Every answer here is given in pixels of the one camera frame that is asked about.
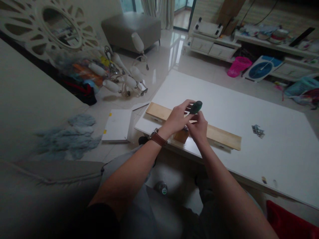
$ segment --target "pink wastebasket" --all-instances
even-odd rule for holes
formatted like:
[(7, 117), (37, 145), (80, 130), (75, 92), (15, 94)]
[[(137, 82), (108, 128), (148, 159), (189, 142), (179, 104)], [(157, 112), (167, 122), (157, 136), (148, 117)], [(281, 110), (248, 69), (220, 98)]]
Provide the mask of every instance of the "pink wastebasket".
[(227, 75), (230, 77), (237, 77), (240, 75), (240, 72), (245, 70), (247, 67), (250, 67), (252, 65), (252, 62), (246, 58), (238, 56), (235, 58), (235, 61), (233, 62), (232, 66), (227, 71)]

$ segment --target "green screwdriver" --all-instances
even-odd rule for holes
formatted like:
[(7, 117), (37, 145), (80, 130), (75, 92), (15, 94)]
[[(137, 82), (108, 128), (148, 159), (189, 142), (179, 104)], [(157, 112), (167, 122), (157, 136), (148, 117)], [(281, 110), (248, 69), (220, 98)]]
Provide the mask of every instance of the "green screwdriver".
[(201, 102), (201, 101), (196, 101), (194, 104), (193, 104), (193, 106), (192, 106), (192, 108), (190, 108), (190, 111), (189, 111), (189, 113), (190, 114), (197, 114), (199, 111), (200, 111), (200, 109), (202, 108), (202, 105), (203, 105), (203, 102)]

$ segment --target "watch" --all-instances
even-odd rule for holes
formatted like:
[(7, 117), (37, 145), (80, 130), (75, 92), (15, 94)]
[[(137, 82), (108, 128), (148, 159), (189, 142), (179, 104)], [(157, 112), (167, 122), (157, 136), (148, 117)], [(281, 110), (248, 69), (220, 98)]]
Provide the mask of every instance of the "watch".
[(156, 143), (158, 143), (161, 147), (163, 147), (164, 145), (166, 145), (167, 141), (165, 139), (163, 139), (161, 136), (158, 135), (158, 128), (156, 128), (153, 133), (148, 137), (149, 140), (153, 140)]

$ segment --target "brown leather watch strap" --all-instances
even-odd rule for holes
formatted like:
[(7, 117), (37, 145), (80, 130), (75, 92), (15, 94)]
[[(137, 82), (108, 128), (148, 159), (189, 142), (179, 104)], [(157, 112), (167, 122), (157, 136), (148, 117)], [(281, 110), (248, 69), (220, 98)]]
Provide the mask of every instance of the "brown leather watch strap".
[(163, 147), (167, 143), (167, 141), (165, 139), (163, 139), (161, 136), (159, 136), (157, 133), (153, 134), (151, 140), (154, 140), (161, 147)]

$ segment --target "hand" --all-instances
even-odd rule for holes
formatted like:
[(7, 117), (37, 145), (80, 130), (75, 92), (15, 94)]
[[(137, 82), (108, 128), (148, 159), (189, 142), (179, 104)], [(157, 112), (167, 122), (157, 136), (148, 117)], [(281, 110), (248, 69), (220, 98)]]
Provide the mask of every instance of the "hand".
[(172, 134), (184, 128), (187, 122), (194, 116), (193, 114), (189, 114), (184, 117), (184, 115), (190, 111), (191, 104), (195, 102), (194, 100), (185, 100), (182, 104), (174, 107), (164, 125), (159, 129), (159, 135), (163, 139), (167, 140)]
[(203, 112), (199, 111), (197, 115), (194, 115), (190, 120), (197, 120), (197, 122), (190, 123), (187, 122), (187, 127), (190, 133), (190, 136), (192, 136), (193, 140), (196, 144), (201, 142), (206, 142), (207, 137), (207, 126), (208, 122), (205, 120)]

